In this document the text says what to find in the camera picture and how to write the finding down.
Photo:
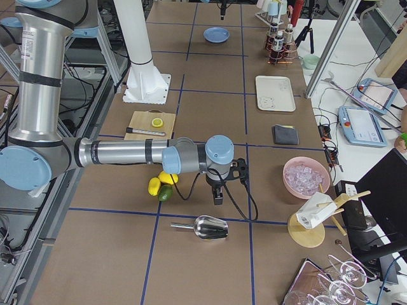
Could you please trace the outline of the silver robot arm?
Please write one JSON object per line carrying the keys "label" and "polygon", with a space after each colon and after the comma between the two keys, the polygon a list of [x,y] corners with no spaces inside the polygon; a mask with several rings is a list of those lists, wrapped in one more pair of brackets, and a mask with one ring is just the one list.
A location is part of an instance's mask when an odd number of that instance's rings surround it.
{"label": "silver robot arm", "polygon": [[2,181],[31,191],[91,164],[161,164],[169,174],[205,174],[215,204],[222,202],[234,156],[224,135],[196,144],[187,138],[113,142],[58,134],[65,42],[76,29],[95,24],[95,1],[17,1],[15,13],[22,24],[20,97],[17,125],[1,150]]}

